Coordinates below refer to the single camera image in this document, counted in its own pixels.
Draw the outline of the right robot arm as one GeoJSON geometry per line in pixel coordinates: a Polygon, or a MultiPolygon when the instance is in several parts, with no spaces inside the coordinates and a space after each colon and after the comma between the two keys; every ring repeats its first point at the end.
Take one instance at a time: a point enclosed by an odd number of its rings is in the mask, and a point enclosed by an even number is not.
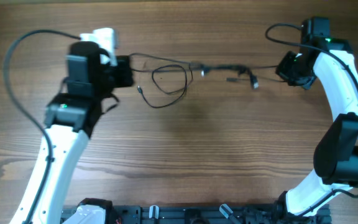
{"type": "Polygon", "coordinates": [[[275,214],[288,221],[316,218],[339,194],[358,198],[358,73],[353,51],[347,40],[331,37],[325,17],[311,17],[295,28],[301,38],[292,45],[299,51],[289,51],[276,74],[306,90],[319,80],[333,123],[316,146],[313,170],[276,202],[275,214]]]}

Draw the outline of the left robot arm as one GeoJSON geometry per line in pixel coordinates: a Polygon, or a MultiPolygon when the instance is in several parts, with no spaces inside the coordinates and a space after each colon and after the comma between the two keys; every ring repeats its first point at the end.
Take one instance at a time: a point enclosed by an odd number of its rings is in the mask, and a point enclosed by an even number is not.
{"type": "Polygon", "coordinates": [[[12,223],[60,222],[76,164],[105,113],[103,100],[134,84],[130,57],[114,56],[95,42],[72,44],[67,69],[67,92],[47,105],[39,155],[12,223]]]}

